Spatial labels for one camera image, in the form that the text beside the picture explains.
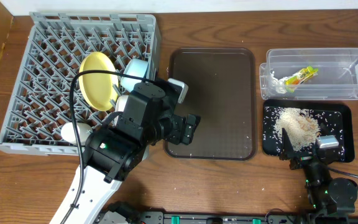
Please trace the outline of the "white cup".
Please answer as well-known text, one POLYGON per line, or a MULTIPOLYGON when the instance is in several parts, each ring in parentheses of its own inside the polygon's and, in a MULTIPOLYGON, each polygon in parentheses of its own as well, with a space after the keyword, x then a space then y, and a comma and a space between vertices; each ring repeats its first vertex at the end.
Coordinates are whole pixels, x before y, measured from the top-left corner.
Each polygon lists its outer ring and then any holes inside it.
MULTIPOLYGON (((84 145, 93 130, 91 126, 86 123, 77 123, 77 130, 80 137, 80 143, 81 145, 84 145)), ((62 126, 61 136, 66 142, 76 145, 76 137, 73 129, 73 124, 71 122, 66 123, 62 126)))

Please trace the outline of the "pink small bowl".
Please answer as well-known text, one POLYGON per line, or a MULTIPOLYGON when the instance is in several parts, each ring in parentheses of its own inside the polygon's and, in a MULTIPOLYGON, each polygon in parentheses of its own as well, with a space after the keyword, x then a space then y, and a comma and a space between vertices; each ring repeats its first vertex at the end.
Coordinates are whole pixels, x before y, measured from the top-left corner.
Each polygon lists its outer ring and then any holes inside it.
POLYGON ((115 112, 123 112, 129 95, 122 95, 116 101, 115 112))

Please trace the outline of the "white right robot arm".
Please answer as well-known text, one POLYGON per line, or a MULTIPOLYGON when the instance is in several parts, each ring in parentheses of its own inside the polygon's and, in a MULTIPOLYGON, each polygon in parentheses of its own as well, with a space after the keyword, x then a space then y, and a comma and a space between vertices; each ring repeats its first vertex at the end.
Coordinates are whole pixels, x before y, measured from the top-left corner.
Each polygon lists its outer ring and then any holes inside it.
POLYGON ((333 136, 322 136, 308 152, 295 151, 285 129, 282 129, 280 160, 289 160, 291 170, 303 170, 305 189, 314 211, 304 220, 309 223, 347 223, 354 213, 358 185, 351 179, 332 178, 328 165, 339 159, 339 143, 333 136))

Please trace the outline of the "green orange snack wrapper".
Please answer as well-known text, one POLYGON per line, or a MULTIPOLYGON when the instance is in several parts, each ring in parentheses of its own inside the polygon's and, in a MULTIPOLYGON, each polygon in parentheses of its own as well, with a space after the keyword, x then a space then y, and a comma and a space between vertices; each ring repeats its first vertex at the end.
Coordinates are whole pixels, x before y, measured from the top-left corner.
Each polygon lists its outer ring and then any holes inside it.
POLYGON ((292 76, 285 79, 285 89, 293 93, 298 85, 308 81, 310 78, 313 78, 318 74, 318 69, 313 68, 312 66, 307 66, 306 68, 302 68, 301 70, 294 73, 292 76))

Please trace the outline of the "light blue bowl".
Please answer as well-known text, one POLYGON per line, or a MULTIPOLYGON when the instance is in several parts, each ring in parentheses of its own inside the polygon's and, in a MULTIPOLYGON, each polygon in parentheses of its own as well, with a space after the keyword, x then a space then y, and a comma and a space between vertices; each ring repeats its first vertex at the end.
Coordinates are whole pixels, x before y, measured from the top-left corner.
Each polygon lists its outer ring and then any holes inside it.
MULTIPOLYGON (((147 69, 148 63, 145 60, 133 58, 125 68, 124 74, 133 77, 145 78, 147 69)), ((140 80, 133 78, 121 78, 121 86, 128 92, 131 92, 134 89, 135 84, 139 82, 140 80)))

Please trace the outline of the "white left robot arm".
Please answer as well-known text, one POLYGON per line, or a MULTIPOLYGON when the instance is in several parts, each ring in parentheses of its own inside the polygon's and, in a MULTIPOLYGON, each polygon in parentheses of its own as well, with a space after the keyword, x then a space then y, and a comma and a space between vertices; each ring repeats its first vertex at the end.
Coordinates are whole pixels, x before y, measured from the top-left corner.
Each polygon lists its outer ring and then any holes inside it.
POLYGON ((188 86, 173 78, 135 84, 123 111, 113 112, 85 142, 81 164, 52 223, 93 223, 129 172, 164 139, 189 145, 200 116, 175 115, 188 86))

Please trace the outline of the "pile of rice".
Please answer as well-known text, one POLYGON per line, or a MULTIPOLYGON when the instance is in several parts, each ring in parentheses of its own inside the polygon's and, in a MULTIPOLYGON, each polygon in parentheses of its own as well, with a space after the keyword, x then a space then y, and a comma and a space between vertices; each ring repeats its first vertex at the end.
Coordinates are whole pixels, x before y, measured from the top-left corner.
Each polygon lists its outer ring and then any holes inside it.
POLYGON ((309 151, 321 136, 333 135, 344 143, 342 114, 337 111, 266 106, 262 129, 262 149, 271 156, 282 151, 283 129, 296 152, 309 151))

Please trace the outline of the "yellow round plate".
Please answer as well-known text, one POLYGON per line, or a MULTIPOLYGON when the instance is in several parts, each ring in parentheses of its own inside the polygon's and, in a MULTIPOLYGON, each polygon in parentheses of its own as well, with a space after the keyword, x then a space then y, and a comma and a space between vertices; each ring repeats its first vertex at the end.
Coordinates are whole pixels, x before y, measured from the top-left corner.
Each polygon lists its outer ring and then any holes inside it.
MULTIPOLYGON (((89 70, 116 71, 110 58, 102 52, 92 52, 82 61, 79 72, 89 70)), ((82 75, 78 80, 81 93, 92 108, 108 111, 113 107, 111 100, 116 101, 118 98, 113 88, 113 85, 119 86, 116 75, 89 73, 82 75)))

